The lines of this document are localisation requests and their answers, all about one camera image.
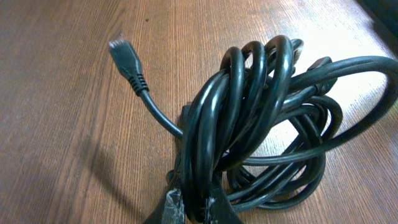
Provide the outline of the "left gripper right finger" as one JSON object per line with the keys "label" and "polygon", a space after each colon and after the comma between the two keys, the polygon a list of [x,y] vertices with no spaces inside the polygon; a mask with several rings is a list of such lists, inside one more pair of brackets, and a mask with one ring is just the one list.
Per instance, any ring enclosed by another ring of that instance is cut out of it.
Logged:
{"label": "left gripper right finger", "polygon": [[205,224],[243,224],[234,212],[217,175],[213,176],[204,212]]}

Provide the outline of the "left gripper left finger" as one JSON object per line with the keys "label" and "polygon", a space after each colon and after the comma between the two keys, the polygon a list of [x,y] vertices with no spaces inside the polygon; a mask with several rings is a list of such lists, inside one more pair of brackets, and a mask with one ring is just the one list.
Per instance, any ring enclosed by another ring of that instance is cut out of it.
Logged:
{"label": "left gripper left finger", "polygon": [[183,204],[180,179],[177,174],[168,184],[162,199],[144,224],[184,224],[185,206]]}

